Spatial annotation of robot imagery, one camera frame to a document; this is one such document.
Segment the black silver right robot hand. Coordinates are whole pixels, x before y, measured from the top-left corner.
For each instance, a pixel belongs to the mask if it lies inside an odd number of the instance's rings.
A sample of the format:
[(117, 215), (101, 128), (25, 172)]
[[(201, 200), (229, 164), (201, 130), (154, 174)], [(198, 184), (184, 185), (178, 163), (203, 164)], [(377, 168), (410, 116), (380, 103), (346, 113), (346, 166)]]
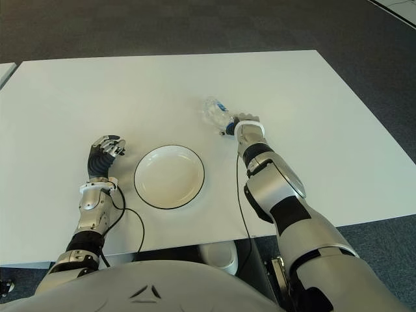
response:
[(234, 135), (236, 126), (241, 122), (257, 122), (259, 123), (259, 117), (252, 114), (227, 114), (225, 117), (225, 126), (220, 130), (221, 135)]

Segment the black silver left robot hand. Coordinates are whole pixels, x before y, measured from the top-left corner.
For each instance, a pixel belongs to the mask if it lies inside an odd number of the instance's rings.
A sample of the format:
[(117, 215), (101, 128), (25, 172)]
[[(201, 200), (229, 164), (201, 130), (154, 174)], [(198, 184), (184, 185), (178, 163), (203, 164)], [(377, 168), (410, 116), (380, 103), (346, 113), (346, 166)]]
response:
[(99, 137), (90, 148), (87, 171), (90, 179), (108, 178), (114, 160), (125, 155), (125, 140), (117, 135)]

